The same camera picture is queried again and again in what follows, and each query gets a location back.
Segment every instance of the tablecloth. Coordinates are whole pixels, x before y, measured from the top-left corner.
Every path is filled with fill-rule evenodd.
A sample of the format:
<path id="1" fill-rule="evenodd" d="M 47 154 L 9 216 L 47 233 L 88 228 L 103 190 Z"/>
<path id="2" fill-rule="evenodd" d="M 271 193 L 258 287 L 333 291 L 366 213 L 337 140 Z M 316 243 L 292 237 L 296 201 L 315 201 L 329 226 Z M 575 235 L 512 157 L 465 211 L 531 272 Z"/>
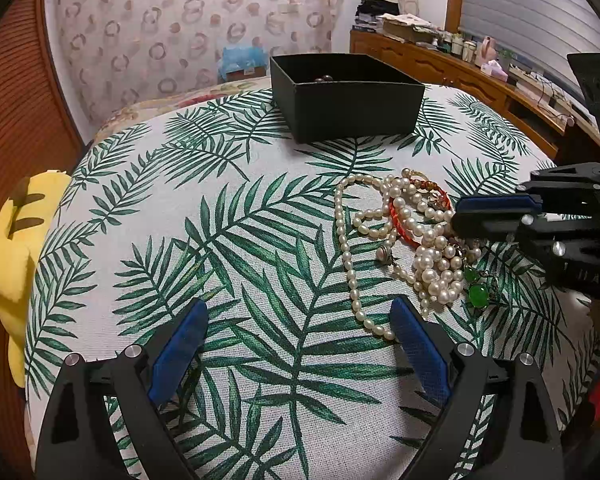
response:
<path id="1" fill-rule="evenodd" d="M 114 134 L 75 170 L 35 274 L 26 337 L 34 439 L 68 352 L 114 357 L 199 296 L 205 345 L 161 413 L 201 478 L 398 478 L 439 409 L 399 345 L 352 316 L 334 184 L 407 167 L 455 200 L 511 192 L 552 165 L 489 107 L 438 86 L 426 87 L 408 136 L 383 135 L 379 121 L 367 137 L 297 144 L 270 88 Z M 347 188 L 349 215 L 379 200 Z M 387 322 L 393 294 L 417 302 L 375 263 L 378 241 L 350 243 L 375 322 Z M 410 265 L 411 248 L 394 251 Z M 478 266 L 497 275 L 498 303 L 476 314 L 462 295 L 429 319 L 483 354 L 534 355 L 564 428 L 600 360 L 586 302 L 548 286 L 515 246 L 489 245 Z M 142 476 L 116 400 L 106 405 L 129 471 Z M 471 468 L 492 405 L 483 397 L 456 478 Z"/>

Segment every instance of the window blind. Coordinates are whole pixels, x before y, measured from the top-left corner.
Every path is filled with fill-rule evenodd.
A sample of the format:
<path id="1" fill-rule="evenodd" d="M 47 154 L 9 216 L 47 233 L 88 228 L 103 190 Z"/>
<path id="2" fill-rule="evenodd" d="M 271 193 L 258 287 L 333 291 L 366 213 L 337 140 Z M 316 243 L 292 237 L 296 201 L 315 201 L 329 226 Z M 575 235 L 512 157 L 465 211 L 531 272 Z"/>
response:
<path id="1" fill-rule="evenodd" d="M 586 0 L 463 0 L 460 29 L 495 38 L 574 89 L 567 54 L 600 52 L 600 19 Z"/>

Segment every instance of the brown wooden sideboard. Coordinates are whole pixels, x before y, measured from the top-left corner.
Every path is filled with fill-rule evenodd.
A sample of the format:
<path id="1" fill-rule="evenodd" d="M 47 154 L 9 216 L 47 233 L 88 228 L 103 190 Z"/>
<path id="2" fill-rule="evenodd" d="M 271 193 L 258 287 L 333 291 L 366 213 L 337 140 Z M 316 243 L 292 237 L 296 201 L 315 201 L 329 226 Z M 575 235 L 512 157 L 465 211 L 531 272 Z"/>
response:
<path id="1" fill-rule="evenodd" d="M 524 132 L 558 165 L 600 161 L 600 134 L 583 118 L 577 116 L 574 126 L 563 128 L 515 86 L 487 76 L 473 64 L 413 43 L 355 30 L 350 34 L 349 50 L 369 54 L 423 83 L 452 86 L 471 94 Z"/>

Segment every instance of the pearl necklace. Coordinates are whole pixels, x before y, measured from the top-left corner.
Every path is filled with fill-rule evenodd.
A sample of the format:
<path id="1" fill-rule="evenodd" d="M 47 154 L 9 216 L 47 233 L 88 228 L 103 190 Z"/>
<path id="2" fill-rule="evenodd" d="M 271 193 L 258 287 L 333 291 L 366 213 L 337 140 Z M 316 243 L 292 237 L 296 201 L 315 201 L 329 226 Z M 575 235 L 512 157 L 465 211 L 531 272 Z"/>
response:
<path id="1" fill-rule="evenodd" d="M 446 194 L 436 184 L 414 178 L 420 176 L 426 179 L 426 176 L 408 168 L 404 168 L 401 175 L 402 177 L 388 175 L 384 178 L 369 174 L 351 175 L 338 183 L 334 193 L 336 234 L 342 251 L 342 265 L 347 272 L 351 309 L 364 328 L 377 336 L 384 337 L 387 341 L 395 339 L 394 332 L 375 324 L 362 310 L 342 206 L 342 195 L 347 186 L 356 182 L 371 184 L 382 193 L 382 208 L 357 212 L 352 225 L 361 235 L 366 235 L 371 240 L 384 240 L 376 251 L 376 259 L 384 264 L 391 264 L 394 275 L 413 287 L 420 298 L 420 313 L 423 317 L 428 316 L 433 304 L 452 304 L 458 298 L 464 288 L 462 285 L 464 263 L 471 264 L 482 254 L 478 242 L 474 242 L 473 247 L 468 248 L 463 240 L 448 238 L 452 235 L 450 222 L 454 213 Z M 428 196 L 424 196 L 423 193 L 418 192 L 419 190 L 428 193 Z M 433 191 L 437 191 L 440 195 L 433 195 Z M 407 206 L 408 202 L 411 202 L 426 219 L 431 220 L 433 226 L 420 224 L 413 217 L 415 211 L 412 212 Z M 400 222 L 400 226 L 394 225 L 392 213 L 393 218 Z M 364 225 L 365 219 L 380 220 L 384 217 L 389 218 L 379 229 Z M 417 246 L 413 272 L 403 269 L 392 256 L 392 247 L 398 239 L 398 230 L 405 234 L 406 241 Z M 405 233 L 406 231 L 411 232 L 414 237 L 422 237 L 421 243 L 415 242 Z"/>

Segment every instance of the jewelry pile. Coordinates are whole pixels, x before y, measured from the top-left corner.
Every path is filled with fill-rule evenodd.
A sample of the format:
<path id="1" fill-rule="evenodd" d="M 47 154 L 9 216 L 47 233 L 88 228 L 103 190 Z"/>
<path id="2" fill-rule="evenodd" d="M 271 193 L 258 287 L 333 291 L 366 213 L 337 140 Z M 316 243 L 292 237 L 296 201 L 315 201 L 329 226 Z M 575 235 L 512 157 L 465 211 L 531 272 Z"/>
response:
<path id="1" fill-rule="evenodd" d="M 468 247 L 463 240 L 455 238 L 451 230 L 453 210 L 446 193 L 435 182 L 422 173 L 404 168 L 402 176 L 388 175 L 379 178 L 369 174 L 356 174 L 343 178 L 336 186 L 334 211 L 336 234 L 342 250 L 342 265 L 347 271 L 351 308 L 356 319 L 377 336 L 388 341 L 395 339 L 389 328 L 375 324 L 362 310 L 356 271 L 350 252 L 347 228 L 344 220 L 342 195 L 347 186 L 360 183 L 372 185 L 382 193 L 382 207 L 359 211 L 352 225 L 361 235 L 371 240 L 384 240 L 376 251 L 376 259 L 382 264 L 392 265 L 394 275 L 409 283 L 420 298 L 420 313 L 427 317 L 434 304 L 452 304 L 464 289 L 462 281 L 471 283 L 468 295 L 473 306 L 483 308 L 489 302 L 487 286 L 478 283 L 485 277 L 470 267 L 482 255 L 480 243 L 474 240 Z M 424 218 L 416 220 L 420 214 Z M 365 219 L 376 221 L 387 218 L 378 229 L 364 225 Z M 414 237 L 421 237 L 417 242 Z M 413 270 L 403 269 L 392 255 L 392 247 L 398 238 L 416 248 Z"/>

